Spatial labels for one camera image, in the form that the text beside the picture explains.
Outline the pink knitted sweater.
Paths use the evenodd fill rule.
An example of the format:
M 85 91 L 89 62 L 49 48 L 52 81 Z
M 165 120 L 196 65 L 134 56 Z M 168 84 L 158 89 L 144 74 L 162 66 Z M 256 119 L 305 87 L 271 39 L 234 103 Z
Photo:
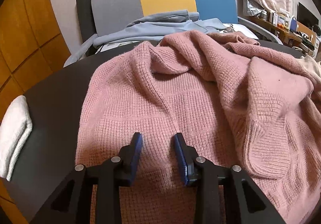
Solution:
M 320 80 L 300 60 L 238 32 L 143 42 L 93 73 L 76 163 L 99 165 L 141 133 L 123 223 L 192 223 L 172 143 L 182 133 L 214 164 L 245 169 L 286 223 L 305 223 L 320 199 Z

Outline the white folded towel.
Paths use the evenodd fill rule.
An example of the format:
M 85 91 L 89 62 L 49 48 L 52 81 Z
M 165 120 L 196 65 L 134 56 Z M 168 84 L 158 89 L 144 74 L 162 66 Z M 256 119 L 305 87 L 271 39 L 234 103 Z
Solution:
M 16 97 L 1 122 L 1 178 L 10 181 L 18 156 L 33 128 L 25 96 Z

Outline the beige cloth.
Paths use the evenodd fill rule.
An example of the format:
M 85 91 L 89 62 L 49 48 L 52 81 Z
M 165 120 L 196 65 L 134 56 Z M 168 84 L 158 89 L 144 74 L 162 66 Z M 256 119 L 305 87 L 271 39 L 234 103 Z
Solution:
M 320 62 L 316 62 L 311 56 L 306 56 L 301 60 L 302 66 L 313 76 L 321 79 L 321 66 Z

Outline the white printed pillow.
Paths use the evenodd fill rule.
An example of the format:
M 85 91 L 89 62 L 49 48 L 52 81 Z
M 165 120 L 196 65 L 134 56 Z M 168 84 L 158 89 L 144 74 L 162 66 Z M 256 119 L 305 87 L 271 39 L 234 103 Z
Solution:
M 174 24 L 167 22 L 147 22 L 146 24 L 137 24 L 122 29 L 109 35 L 98 37 L 93 41 L 93 46 L 97 52 L 103 52 L 117 48 L 119 46 L 150 41 L 157 43 L 161 41 L 164 36 L 186 32 L 190 30 L 197 30 L 205 34 L 209 33 L 231 33 L 241 32 L 246 37 L 257 39 L 258 37 L 251 32 L 244 25 L 240 24 L 222 24 L 219 20 L 216 21 L 200 21 L 200 22 L 184 22 L 183 24 Z

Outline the cluttered wooden shelf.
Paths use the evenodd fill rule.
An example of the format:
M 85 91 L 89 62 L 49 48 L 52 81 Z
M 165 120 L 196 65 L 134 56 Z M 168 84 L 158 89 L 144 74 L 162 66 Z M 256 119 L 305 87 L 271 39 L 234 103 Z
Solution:
M 249 20 L 276 35 L 283 45 L 316 58 L 320 49 L 319 19 L 302 3 L 297 4 L 297 14 L 293 16 L 284 10 L 263 11 Z

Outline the black rolled mat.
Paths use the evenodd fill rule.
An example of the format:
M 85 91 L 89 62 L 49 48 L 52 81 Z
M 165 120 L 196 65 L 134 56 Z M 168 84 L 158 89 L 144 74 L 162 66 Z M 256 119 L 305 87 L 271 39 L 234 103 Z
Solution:
M 85 42 L 96 33 L 91 0 L 76 0 L 76 9 L 82 42 Z

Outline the grey blue garment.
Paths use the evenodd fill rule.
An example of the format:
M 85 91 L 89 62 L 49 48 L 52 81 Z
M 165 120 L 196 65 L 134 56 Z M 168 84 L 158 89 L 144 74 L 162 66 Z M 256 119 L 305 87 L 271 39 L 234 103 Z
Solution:
M 201 20 L 198 12 L 187 10 L 163 12 L 145 16 L 128 24 L 124 29 L 107 35 L 92 35 L 64 63 L 67 67 L 89 50 L 90 46 L 99 47 L 106 44 L 138 41 L 160 41 L 165 35 L 190 30 L 203 33 L 218 33 L 226 26 L 218 19 Z

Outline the grey yellow blue chair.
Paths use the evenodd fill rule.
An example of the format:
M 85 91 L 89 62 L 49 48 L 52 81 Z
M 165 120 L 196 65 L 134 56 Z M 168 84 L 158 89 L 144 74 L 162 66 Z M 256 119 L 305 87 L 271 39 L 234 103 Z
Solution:
M 223 24 L 244 25 L 255 35 L 274 43 L 278 37 L 237 15 L 235 0 L 91 0 L 96 33 L 99 36 L 124 29 L 131 22 L 148 15 L 187 10 L 198 12 L 201 20 L 218 18 Z

